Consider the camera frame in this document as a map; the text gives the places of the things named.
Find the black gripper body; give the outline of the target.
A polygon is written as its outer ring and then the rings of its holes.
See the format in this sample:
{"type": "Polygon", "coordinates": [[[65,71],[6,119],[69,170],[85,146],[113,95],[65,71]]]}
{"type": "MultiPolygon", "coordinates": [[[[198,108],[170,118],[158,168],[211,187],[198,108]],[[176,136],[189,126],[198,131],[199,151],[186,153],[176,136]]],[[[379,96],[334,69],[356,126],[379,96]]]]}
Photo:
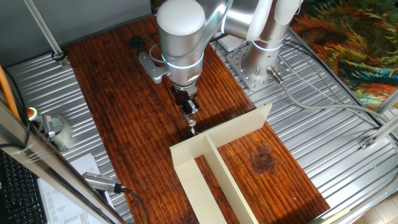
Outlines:
{"type": "Polygon", "coordinates": [[[188,101],[195,101],[197,97],[197,87],[195,85],[188,87],[187,89],[172,87],[172,93],[177,105],[183,105],[188,101]]]}

